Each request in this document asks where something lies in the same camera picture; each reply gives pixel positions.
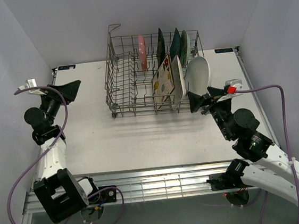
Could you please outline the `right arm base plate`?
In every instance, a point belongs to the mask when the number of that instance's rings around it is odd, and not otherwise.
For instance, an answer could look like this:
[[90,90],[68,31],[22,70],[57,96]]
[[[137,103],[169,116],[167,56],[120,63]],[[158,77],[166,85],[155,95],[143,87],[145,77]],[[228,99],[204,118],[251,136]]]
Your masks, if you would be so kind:
[[244,186],[240,177],[235,177],[227,173],[209,175],[206,183],[210,185],[212,191],[242,188]]

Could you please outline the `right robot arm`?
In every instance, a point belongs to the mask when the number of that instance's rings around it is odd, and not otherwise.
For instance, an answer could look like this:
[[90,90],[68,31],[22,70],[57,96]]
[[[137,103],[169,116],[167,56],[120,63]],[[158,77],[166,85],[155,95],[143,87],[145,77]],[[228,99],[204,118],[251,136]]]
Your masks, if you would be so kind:
[[287,126],[284,125],[286,151],[272,139],[257,131],[259,120],[248,109],[231,110],[232,98],[244,93],[241,84],[225,85],[223,89],[208,87],[207,93],[188,92],[190,111],[209,113],[225,140],[234,142],[233,150],[240,156],[230,163],[217,179],[207,180],[213,190],[254,186],[278,195],[298,208],[299,223],[299,162],[292,157]]

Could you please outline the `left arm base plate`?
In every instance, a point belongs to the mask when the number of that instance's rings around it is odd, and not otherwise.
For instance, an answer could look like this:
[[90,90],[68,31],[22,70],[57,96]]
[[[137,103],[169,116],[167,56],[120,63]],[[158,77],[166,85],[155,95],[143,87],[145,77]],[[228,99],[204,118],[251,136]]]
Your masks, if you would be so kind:
[[117,201],[117,189],[115,185],[107,187],[96,187],[88,195],[89,204],[114,203]]

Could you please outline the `white rectangular plate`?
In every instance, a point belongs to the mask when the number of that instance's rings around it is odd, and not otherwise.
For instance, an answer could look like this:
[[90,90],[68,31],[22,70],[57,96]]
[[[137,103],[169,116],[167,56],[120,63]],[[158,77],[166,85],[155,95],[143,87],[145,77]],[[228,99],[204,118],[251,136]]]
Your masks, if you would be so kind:
[[173,83],[175,85],[173,93],[173,101],[178,104],[181,100],[184,99],[186,95],[186,87],[184,81],[184,75],[181,67],[180,58],[178,55],[172,60],[172,73],[173,73]]

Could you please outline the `white oval plate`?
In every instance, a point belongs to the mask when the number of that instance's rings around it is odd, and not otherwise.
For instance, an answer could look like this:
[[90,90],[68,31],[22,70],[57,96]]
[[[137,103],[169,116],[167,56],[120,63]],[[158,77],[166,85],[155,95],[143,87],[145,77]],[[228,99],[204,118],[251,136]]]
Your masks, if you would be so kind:
[[186,66],[185,87],[187,92],[205,95],[211,84],[211,71],[205,57],[198,56],[190,60]]

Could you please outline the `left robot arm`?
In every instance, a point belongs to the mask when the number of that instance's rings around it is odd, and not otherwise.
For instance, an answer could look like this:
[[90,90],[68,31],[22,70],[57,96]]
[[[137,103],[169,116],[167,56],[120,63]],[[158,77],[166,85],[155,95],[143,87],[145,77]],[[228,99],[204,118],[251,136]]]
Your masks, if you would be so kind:
[[55,224],[97,202],[101,195],[91,178],[76,180],[67,169],[65,135],[61,126],[54,124],[60,107],[76,99],[80,84],[80,80],[75,80],[49,86],[40,94],[40,106],[29,108],[24,114],[25,122],[32,126],[33,140],[45,153],[40,159],[42,172],[34,183],[34,192]]

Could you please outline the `green round flower plate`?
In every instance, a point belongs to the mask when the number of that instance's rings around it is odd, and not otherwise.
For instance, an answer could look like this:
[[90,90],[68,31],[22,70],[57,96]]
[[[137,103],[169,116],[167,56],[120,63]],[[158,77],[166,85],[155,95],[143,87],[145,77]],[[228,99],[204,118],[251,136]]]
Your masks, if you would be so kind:
[[188,36],[188,32],[186,30],[182,30],[180,62],[183,68],[187,66],[189,57],[190,57],[190,38]]

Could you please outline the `cream square flower plate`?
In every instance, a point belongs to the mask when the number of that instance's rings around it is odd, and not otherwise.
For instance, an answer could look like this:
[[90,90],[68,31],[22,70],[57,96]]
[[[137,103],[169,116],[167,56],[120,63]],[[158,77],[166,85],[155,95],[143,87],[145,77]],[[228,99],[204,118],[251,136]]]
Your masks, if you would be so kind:
[[153,80],[153,97],[156,105],[156,109],[159,110],[164,103],[170,99],[170,94],[175,89],[172,76],[172,67],[169,54],[157,69]]

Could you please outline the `teal square plate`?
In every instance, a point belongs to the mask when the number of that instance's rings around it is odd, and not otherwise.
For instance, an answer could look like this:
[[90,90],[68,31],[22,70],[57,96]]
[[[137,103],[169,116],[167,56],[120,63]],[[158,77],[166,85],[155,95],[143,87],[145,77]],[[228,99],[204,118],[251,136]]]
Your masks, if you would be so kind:
[[179,34],[178,29],[175,29],[174,35],[173,35],[173,40],[170,46],[170,57],[171,60],[173,60],[175,58],[175,56],[180,57],[181,55],[181,36]]

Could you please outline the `black floral square plate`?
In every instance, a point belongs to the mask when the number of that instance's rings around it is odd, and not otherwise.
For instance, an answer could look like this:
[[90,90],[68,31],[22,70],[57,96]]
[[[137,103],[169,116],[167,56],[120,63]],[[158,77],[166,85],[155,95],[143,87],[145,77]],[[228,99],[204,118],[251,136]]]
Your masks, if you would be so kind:
[[157,40],[157,51],[156,51],[156,58],[158,67],[161,66],[165,59],[165,42],[163,37],[163,32],[160,28],[158,28],[158,40]]

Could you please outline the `pink dotted round plate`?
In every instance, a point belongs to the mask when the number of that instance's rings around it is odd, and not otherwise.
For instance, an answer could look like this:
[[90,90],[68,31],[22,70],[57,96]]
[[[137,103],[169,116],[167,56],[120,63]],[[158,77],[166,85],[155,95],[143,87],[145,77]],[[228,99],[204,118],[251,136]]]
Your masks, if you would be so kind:
[[138,49],[140,56],[140,63],[142,65],[142,71],[147,71],[147,58],[146,58],[146,48],[145,48],[145,39],[143,35],[138,36]]

